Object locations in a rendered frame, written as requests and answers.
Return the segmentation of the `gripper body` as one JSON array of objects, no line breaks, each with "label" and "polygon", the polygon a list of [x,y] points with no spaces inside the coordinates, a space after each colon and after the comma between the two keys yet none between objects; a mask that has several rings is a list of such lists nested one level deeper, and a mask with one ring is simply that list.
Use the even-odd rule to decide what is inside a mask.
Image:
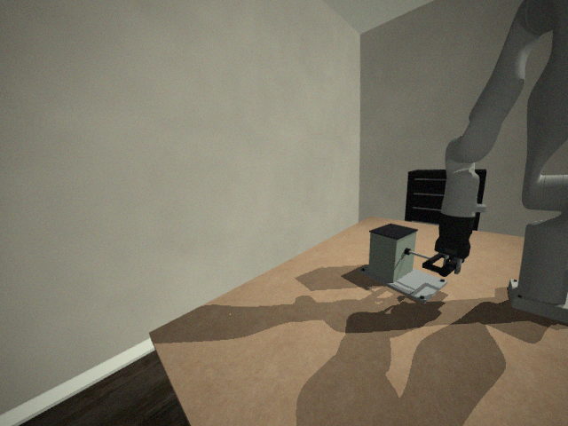
[{"label": "gripper body", "polygon": [[465,259],[469,256],[469,237],[472,234],[476,212],[486,212],[485,204],[477,204],[477,197],[461,198],[444,195],[440,211],[439,237],[435,251]]}]

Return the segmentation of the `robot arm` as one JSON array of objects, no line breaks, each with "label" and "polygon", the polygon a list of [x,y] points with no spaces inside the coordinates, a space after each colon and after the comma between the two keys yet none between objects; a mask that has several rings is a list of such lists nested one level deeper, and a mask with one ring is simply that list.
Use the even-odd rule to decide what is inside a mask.
[{"label": "robot arm", "polygon": [[517,290],[535,300],[565,304],[568,175],[542,176],[541,172],[568,139],[568,0],[524,0],[520,4],[493,73],[469,114],[467,129],[446,148],[445,195],[477,197],[475,162],[493,148],[502,122],[524,87],[527,57],[541,36],[551,30],[548,63],[527,102],[522,203],[526,209],[561,214],[526,226]]}]

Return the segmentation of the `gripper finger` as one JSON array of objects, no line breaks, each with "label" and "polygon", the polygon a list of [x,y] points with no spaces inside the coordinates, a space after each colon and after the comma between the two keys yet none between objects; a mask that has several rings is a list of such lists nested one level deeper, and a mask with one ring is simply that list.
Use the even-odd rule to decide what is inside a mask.
[{"label": "gripper finger", "polygon": [[[441,254],[441,255],[445,255],[445,254],[442,254],[442,253],[440,253],[440,254]],[[449,262],[449,259],[450,259],[450,257],[449,257],[448,255],[445,255],[445,257],[444,257],[444,262],[443,262],[443,266]]]},{"label": "gripper finger", "polygon": [[[455,258],[456,258],[456,257],[455,257]],[[459,272],[461,272],[462,259],[460,259],[460,258],[456,258],[456,259],[457,259],[457,263],[456,263],[456,265],[455,265],[454,273],[455,273],[455,274],[458,274]],[[458,260],[458,259],[460,259],[460,260]]]}]

